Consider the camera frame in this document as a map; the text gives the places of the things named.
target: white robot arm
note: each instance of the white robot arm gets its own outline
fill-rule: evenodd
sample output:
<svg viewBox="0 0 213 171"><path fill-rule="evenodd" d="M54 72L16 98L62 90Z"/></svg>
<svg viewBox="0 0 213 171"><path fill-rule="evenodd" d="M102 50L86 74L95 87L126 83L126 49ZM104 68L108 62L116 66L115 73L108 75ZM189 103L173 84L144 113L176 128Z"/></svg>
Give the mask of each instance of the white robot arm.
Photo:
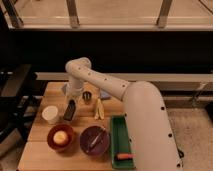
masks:
<svg viewBox="0 0 213 171"><path fill-rule="evenodd" d="M182 171L174 135L159 90L151 83L130 83L90 69L88 58L66 64L68 93L72 98L83 91L83 82L107 91L124 103L131 150L137 171Z"/></svg>

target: wooden table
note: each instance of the wooden table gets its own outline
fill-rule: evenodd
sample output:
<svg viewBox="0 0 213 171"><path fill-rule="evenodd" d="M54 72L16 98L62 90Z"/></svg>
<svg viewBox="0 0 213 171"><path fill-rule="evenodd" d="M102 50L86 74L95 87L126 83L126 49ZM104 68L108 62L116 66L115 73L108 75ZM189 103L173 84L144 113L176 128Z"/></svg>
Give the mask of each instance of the wooden table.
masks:
<svg viewBox="0 0 213 171"><path fill-rule="evenodd" d="M76 117L70 125L75 130L76 139L71 151L58 154L50 149L46 142L51 125L41 117L42 110L48 105L59 108L62 116L67 107L66 98L61 92L64 82L49 83L42 99L37 117L33 123L28 142L21 157L19 171L111 171L109 151L101 158L90 158L79 147L80 133L90 125L104 125L109 129L109 116L123 113L122 103L115 98L103 101L106 118L94 120L94 108L99 89L89 84L85 90L93 94L90 105L80 100ZM205 109L167 108L177 146L184 151L184 171L213 170L213 124Z"/></svg>
<svg viewBox="0 0 213 171"><path fill-rule="evenodd" d="M80 98L76 114L70 125L75 131L75 141L72 148L64 153L56 153L49 148L46 137L53 125L49 125L42 117L43 109L48 105L55 105L59 109L60 116L63 116L66 108L66 97L61 92L64 82L49 83L47 85L44 97L42 99L39 111L33 123L28 142L22 154L18 170L19 171L74 171L74 170L114 170L111 167L109 151L100 158L91 158L82 152L79 146L79 135L91 125L104 125L109 130L109 121L111 115L123 114L123 106L120 101L112 97L110 100L103 101L105 109L105 119L95 120L94 109L99 89L85 84L85 90L92 92L92 102L86 105Z"/></svg>

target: black wall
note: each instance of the black wall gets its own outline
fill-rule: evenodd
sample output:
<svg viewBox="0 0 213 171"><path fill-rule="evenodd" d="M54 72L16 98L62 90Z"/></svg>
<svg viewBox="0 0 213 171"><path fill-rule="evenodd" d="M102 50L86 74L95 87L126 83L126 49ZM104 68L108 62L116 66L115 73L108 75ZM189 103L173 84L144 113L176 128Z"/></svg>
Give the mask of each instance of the black wall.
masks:
<svg viewBox="0 0 213 171"><path fill-rule="evenodd" d="M89 57L101 72L210 73L213 32L12 31L23 62L39 71L64 71Z"/></svg>

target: cup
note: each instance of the cup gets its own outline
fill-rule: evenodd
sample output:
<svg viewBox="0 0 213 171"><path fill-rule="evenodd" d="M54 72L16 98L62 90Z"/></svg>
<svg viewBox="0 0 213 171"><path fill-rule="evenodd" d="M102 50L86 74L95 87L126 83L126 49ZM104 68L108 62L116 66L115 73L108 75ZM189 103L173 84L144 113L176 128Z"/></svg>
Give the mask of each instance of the cup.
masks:
<svg viewBox="0 0 213 171"><path fill-rule="evenodd" d="M49 124L55 124L59 121L58 108L56 106L47 106L42 112L42 117Z"/></svg>

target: green tray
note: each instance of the green tray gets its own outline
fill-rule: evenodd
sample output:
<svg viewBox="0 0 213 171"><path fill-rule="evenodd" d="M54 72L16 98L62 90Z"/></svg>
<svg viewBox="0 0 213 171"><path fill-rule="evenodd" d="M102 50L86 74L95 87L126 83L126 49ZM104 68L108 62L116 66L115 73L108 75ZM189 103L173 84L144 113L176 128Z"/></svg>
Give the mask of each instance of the green tray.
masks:
<svg viewBox="0 0 213 171"><path fill-rule="evenodd" d="M118 161L115 155L118 153L131 153L129 137L124 116L112 116L110 120L111 132L111 159L114 169L135 169L132 160Z"/></svg>

